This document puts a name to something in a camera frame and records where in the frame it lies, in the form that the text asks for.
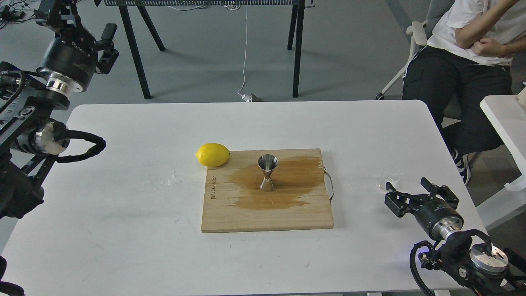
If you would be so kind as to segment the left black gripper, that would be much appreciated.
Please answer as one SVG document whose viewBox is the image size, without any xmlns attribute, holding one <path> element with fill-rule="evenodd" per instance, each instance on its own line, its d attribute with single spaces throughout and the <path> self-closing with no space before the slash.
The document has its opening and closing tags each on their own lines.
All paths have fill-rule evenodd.
<svg viewBox="0 0 526 296">
<path fill-rule="evenodd" d="M 52 73 L 68 77 L 76 84 L 76 92 L 84 92 L 96 64 L 101 74 L 109 74 L 120 53 L 113 43 L 117 24 L 107 23 L 101 40 L 95 42 L 94 36 L 83 29 L 76 4 L 76 0 L 42 0 L 34 9 L 36 23 L 55 33 L 37 73 L 46 79 Z M 97 62 L 99 51 L 103 53 Z"/>
</svg>

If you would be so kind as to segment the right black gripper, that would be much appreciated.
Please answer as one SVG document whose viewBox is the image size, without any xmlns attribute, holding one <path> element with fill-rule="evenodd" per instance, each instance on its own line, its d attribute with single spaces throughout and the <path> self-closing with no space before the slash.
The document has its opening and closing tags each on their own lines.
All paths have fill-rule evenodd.
<svg viewBox="0 0 526 296">
<path fill-rule="evenodd" d="M 435 198 L 428 201 L 427 194 L 408 194 L 395 189 L 387 182 L 385 189 L 385 205 L 396 217 L 404 217 L 412 213 L 417 223 L 434 241 L 447 240 L 448 236 L 463 227 L 464 220 L 455 210 L 458 207 L 458 197 L 446 185 L 436 185 L 422 177 L 420 184 L 429 192 L 429 199 L 439 195 L 443 200 Z"/>
</svg>

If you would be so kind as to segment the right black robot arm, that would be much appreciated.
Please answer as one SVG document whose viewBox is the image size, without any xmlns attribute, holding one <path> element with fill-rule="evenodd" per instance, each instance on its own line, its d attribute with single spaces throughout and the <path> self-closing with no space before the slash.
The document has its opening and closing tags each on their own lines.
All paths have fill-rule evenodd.
<svg viewBox="0 0 526 296">
<path fill-rule="evenodd" d="M 419 289 L 427 296 L 432 291 L 418 273 L 421 268 L 441 270 L 459 285 L 477 296 L 524 296 L 525 276 L 514 275 L 510 266 L 525 272 L 525 259 L 511 251 L 494 246 L 481 230 L 462 230 L 464 220 L 456 211 L 459 200 L 449 189 L 421 179 L 426 194 L 402 193 L 385 184 L 385 205 L 397 217 L 413 214 L 417 223 L 434 243 L 421 241 L 410 251 L 409 266 Z"/>
</svg>

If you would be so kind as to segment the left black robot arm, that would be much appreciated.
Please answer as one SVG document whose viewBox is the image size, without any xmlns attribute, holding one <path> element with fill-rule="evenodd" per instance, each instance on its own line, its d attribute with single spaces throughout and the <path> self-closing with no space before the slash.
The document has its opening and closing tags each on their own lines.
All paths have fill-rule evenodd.
<svg viewBox="0 0 526 296">
<path fill-rule="evenodd" d="M 75 0 L 42 0 L 34 16 L 55 33 L 36 71 L 1 62 L 0 215 L 17 219 L 42 204 L 42 184 L 55 163 L 82 161 L 106 147 L 103 138 L 50 116 L 68 109 L 71 94 L 86 91 L 94 73 L 109 73 L 119 56 L 117 25 L 108 23 L 95 39 Z"/>
</svg>

